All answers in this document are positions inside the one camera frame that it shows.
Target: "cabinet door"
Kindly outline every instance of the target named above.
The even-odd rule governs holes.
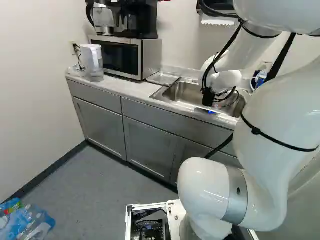
[[[177,184],[179,168],[185,160],[190,158],[204,158],[212,150],[213,150],[212,148],[203,146],[194,141],[190,141],[184,138],[179,138],[179,142],[176,148],[175,158],[172,166],[170,182],[172,184]],[[242,166],[239,163],[237,158],[230,156],[228,154],[225,154],[223,152],[217,152],[210,159],[224,165],[242,169]]]
[[[73,102],[85,138],[127,160],[122,116],[74,97]]]
[[[128,161],[169,181],[178,137],[127,117],[123,124]]]

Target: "coffee maker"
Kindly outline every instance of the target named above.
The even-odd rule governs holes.
[[[100,11],[100,14],[93,15],[92,18],[91,13],[94,12],[97,3],[100,8],[106,9],[103,9],[104,12]],[[110,19],[110,11],[113,22],[112,24],[107,22],[103,26],[108,29],[108,32],[103,33],[100,29],[102,26],[97,26],[95,23],[98,22],[97,18]],[[88,3],[86,9],[88,19],[97,34],[112,33],[116,37],[131,39],[158,39],[157,11],[158,0],[95,0],[95,3]]]

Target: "microwave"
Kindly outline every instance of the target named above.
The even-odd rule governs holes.
[[[161,69],[161,39],[90,35],[89,40],[101,45],[106,74],[142,81]]]

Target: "black baseboard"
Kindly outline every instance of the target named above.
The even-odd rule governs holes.
[[[102,149],[101,147],[98,147],[96,145],[94,145],[93,143],[91,142],[88,142],[89,146],[96,149],[97,151],[101,152],[102,154],[110,157],[111,159],[117,161],[118,163],[124,165],[124,166],[127,166],[129,168],[131,168],[132,170],[140,173],[141,175],[153,180],[154,182],[157,182],[158,184],[162,185],[163,187],[165,187],[166,189],[169,189],[171,191],[173,191],[174,193],[178,194],[178,188],[174,185],[171,185],[170,183],[166,182],[166,181],[163,181],[161,180],[160,178],[157,178],[156,176],[152,175],[151,173],[149,173],[148,171],[140,168],[140,167],[137,167],[135,165],[133,165],[132,163],[128,162],[128,161],[124,161],[122,160],[120,157],[116,156],[116,155],[113,155],[112,153]]]
[[[49,177],[56,170],[58,170],[62,165],[64,165],[66,162],[68,162],[72,157],[74,157],[76,154],[81,152],[87,145],[88,145],[87,141],[83,141],[82,143],[80,143],[78,146],[73,148],[66,155],[61,157],[58,161],[56,161],[54,164],[49,166],[46,170],[44,170],[42,173],[40,173],[38,176],[36,176],[34,179],[32,179],[26,185],[24,185],[21,189],[19,189],[11,197],[9,197],[7,200],[5,200],[5,202],[10,199],[13,199],[13,198],[22,199],[29,192],[31,192],[36,186],[38,186],[40,183],[42,183],[47,177]]]

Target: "microwave door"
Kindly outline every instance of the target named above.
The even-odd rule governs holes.
[[[102,46],[104,71],[126,78],[141,79],[140,46],[118,42],[92,40]]]

